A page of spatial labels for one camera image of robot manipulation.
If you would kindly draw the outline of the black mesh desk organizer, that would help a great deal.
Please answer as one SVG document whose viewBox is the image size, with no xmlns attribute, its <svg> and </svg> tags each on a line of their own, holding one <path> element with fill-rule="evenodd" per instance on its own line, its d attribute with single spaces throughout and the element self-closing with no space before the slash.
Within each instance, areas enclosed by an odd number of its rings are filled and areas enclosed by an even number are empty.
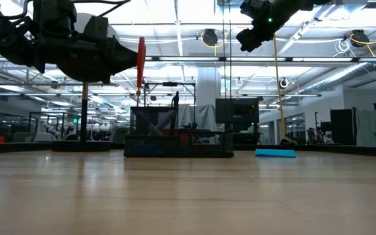
<svg viewBox="0 0 376 235">
<path fill-rule="evenodd" d="M 130 131 L 125 136 L 125 146 L 131 152 L 131 147 L 135 145 L 156 144 L 158 151 L 170 148 L 191 148 L 194 150 L 206 149 L 214 151 L 228 151 L 233 153 L 232 132 L 231 131 L 207 131 L 179 126 L 179 110 L 176 116 L 176 126 L 174 135 L 170 134 L 170 125 L 162 130 L 161 136 L 138 134 L 136 131 L 136 113 L 143 112 L 144 115 L 157 125 L 159 120 L 164 118 L 166 113 L 175 108 L 135 106 L 131 108 Z"/>
</svg>

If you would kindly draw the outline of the red-handled scissors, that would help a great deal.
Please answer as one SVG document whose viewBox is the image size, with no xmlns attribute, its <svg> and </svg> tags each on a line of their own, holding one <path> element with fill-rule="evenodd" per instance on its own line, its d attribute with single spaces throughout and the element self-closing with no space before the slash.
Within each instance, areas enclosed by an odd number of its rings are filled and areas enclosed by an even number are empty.
<svg viewBox="0 0 376 235">
<path fill-rule="evenodd" d="M 144 65 L 146 60 L 146 42 L 144 37 L 139 38 L 138 43 L 138 57 L 137 57 L 137 81 L 136 81 L 136 105 L 139 105 L 140 102 L 140 94 L 141 94 L 141 87 L 142 87 L 142 79 L 143 79 L 143 72 L 144 72 Z"/>
</svg>

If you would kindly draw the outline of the silver ventilation duct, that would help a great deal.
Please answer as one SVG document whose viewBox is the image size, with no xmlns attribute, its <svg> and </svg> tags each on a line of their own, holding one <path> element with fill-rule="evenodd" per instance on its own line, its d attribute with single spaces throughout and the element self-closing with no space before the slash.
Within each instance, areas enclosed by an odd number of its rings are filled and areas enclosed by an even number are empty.
<svg viewBox="0 0 376 235">
<path fill-rule="evenodd" d="M 310 85 L 301 87 L 295 95 L 306 94 L 311 91 L 321 91 L 327 88 L 332 88 L 340 85 L 344 82 L 362 76 L 370 72 L 374 68 L 372 63 L 359 63 L 348 67 L 334 69 L 317 79 L 315 79 Z"/>
</svg>

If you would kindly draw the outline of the black pen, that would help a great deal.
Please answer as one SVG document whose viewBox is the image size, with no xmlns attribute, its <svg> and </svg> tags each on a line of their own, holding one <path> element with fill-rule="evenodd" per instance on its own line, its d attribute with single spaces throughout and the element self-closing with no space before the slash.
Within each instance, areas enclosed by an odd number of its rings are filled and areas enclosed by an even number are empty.
<svg viewBox="0 0 376 235">
<path fill-rule="evenodd" d="M 175 131 L 175 126 L 176 126 L 176 115 L 178 113 L 178 106 L 179 106 L 179 92 L 176 92 L 176 95 L 172 98 L 171 101 L 171 107 L 175 108 L 174 111 L 174 116 L 171 119 L 171 124 L 170 124 L 170 134 L 173 136 L 174 131 Z"/>
</svg>

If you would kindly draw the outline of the blue and white pen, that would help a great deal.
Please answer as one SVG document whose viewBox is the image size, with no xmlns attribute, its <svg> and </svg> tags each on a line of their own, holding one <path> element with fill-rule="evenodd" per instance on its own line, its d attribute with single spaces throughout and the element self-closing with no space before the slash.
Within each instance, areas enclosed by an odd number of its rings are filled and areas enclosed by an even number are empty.
<svg viewBox="0 0 376 235">
<path fill-rule="evenodd" d="M 136 131 L 138 134 L 143 134 L 146 136 L 161 135 L 156 126 L 152 124 L 152 122 L 144 115 L 143 112 L 136 113 Z"/>
</svg>

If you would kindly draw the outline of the black metal frame rig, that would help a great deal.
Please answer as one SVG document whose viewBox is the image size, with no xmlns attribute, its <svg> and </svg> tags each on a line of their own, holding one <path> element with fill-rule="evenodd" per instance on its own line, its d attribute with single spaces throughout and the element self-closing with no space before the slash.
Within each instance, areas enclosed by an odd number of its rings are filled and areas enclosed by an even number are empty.
<svg viewBox="0 0 376 235">
<path fill-rule="evenodd" d="M 181 98 L 182 97 L 192 97 L 193 103 L 190 104 L 191 107 L 193 107 L 192 112 L 192 120 L 189 122 L 190 127 L 192 129 L 196 129 L 198 127 L 198 123 L 196 122 L 196 108 L 197 108 L 197 95 L 196 95 L 196 84 L 195 83 L 189 83 L 189 82 L 173 82 L 173 81 L 167 81 L 167 82 L 144 82 L 142 84 L 142 96 L 143 96 L 143 106 L 147 106 L 147 98 L 148 97 L 174 97 L 176 95 L 175 93 L 154 93 L 153 91 L 156 89 L 156 87 L 178 87 L 181 86 L 184 88 L 184 92 L 179 92 L 179 106 L 182 105 Z"/>
</svg>

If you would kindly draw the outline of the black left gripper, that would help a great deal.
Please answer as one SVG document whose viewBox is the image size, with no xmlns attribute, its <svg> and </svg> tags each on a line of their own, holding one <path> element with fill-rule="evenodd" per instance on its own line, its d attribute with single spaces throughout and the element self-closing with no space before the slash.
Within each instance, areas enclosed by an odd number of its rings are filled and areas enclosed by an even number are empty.
<svg viewBox="0 0 376 235">
<path fill-rule="evenodd" d="M 81 30 L 75 29 L 78 13 L 73 0 L 34 0 L 33 29 L 35 59 L 55 64 L 68 77 L 79 82 L 108 84 L 112 72 L 107 59 L 114 47 L 108 36 L 108 19 L 85 14 Z M 120 44 L 114 49 L 113 71 L 137 65 L 138 54 Z"/>
</svg>

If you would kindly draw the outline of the black metal table frame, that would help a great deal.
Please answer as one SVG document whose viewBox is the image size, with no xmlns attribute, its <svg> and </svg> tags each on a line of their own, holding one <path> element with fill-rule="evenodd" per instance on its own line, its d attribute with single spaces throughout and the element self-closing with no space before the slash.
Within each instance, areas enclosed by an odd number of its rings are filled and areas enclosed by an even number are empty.
<svg viewBox="0 0 376 235">
<path fill-rule="evenodd" d="M 206 149 L 194 150 L 191 148 L 170 148 L 159 151 L 155 155 L 137 155 L 131 153 L 125 144 L 115 144 L 112 142 L 79 142 L 79 141 L 57 141 L 57 142 L 18 142 L 18 143 L 0 143 L 0 153 L 13 153 L 23 151 L 43 151 L 51 150 L 53 152 L 73 152 L 73 153 L 91 153 L 106 152 L 113 149 L 122 149 L 125 157 L 169 157 L 169 158 L 230 158 L 234 154 L 224 151 L 212 151 Z M 376 157 L 376 147 L 359 146 L 340 146 L 340 145 L 235 145 L 234 151 L 252 151 L 256 149 L 291 149 L 294 151 L 317 151 L 328 153 L 344 153 L 351 155 L 367 155 Z"/>
</svg>

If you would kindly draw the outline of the light blue sticky note pad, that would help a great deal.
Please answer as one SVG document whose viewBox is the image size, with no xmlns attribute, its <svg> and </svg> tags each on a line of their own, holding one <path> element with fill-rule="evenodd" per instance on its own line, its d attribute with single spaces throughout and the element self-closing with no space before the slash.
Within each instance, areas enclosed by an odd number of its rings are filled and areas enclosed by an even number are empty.
<svg viewBox="0 0 376 235">
<path fill-rule="evenodd" d="M 255 157 L 296 158 L 296 152 L 291 149 L 256 149 Z"/>
</svg>

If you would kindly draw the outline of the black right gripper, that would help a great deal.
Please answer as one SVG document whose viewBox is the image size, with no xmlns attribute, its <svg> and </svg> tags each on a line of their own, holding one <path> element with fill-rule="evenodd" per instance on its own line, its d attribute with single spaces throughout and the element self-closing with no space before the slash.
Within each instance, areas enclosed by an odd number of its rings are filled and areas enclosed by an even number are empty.
<svg viewBox="0 0 376 235">
<path fill-rule="evenodd" d="M 240 12 L 252 19 L 252 28 L 240 31 L 236 39 L 241 51 L 252 52 L 258 47 L 257 39 L 271 39 L 295 14 L 295 4 L 292 0 L 244 0 Z"/>
</svg>

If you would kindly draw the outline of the black monitor screen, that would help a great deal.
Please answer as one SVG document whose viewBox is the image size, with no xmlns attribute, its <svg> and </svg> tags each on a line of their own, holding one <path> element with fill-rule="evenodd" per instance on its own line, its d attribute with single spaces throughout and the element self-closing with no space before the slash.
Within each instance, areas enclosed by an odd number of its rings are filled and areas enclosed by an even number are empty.
<svg viewBox="0 0 376 235">
<path fill-rule="evenodd" d="M 216 99 L 216 123 L 258 123 L 258 99 Z"/>
</svg>

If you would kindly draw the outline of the black cabinet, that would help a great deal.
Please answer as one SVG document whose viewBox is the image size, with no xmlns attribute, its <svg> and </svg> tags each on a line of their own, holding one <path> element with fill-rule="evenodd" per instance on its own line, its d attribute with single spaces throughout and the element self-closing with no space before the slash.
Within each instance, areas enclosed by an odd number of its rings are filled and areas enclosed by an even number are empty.
<svg viewBox="0 0 376 235">
<path fill-rule="evenodd" d="M 332 140 L 335 144 L 356 145 L 356 108 L 331 110 Z"/>
</svg>

